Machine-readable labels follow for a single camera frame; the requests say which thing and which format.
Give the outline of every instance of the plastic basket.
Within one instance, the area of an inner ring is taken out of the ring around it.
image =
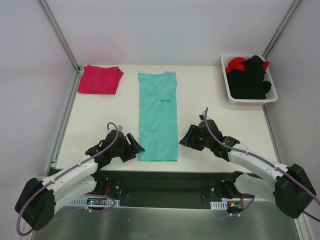
[[[266,69],[265,75],[264,75],[264,81],[268,81],[271,83],[271,89],[270,91],[265,95],[266,99],[236,99],[233,98],[230,94],[228,79],[227,79],[227,73],[226,73],[226,67],[228,66],[228,63],[234,59],[234,58],[244,58],[244,59],[250,59],[253,55],[222,55],[221,57],[221,64],[222,64],[222,71],[224,76],[224,82],[226,91],[228,94],[228,100],[229,103],[232,105],[238,105],[238,106],[262,106],[266,103],[275,102],[278,99],[278,94],[275,88],[274,81],[272,80],[269,68]],[[259,56],[263,61],[266,61],[263,56]]]

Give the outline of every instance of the teal fabric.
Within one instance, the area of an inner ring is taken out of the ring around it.
[[[178,160],[177,78],[175,72],[139,73],[139,161]]]

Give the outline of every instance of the teal sleeve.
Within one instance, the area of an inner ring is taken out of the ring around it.
[[[139,161],[177,161],[177,78],[175,72],[139,73]]]

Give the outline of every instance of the folded red cloth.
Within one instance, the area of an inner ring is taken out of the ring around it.
[[[78,93],[115,95],[123,74],[117,66],[109,68],[85,66],[78,87]]]

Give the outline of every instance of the table top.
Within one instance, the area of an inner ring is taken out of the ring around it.
[[[224,136],[238,139],[260,155],[276,161],[265,115],[261,106],[233,106],[228,102],[221,66],[118,65],[124,72],[116,95],[77,93],[57,159],[56,168],[75,163],[85,151],[105,139],[107,123],[123,126],[139,141],[138,73],[176,72],[178,140],[191,124],[198,125],[199,114],[208,107],[208,116]],[[197,151],[178,145],[177,162],[125,163],[119,157],[103,168],[110,171],[154,171],[193,173],[232,173],[249,170],[216,157],[209,149]]]

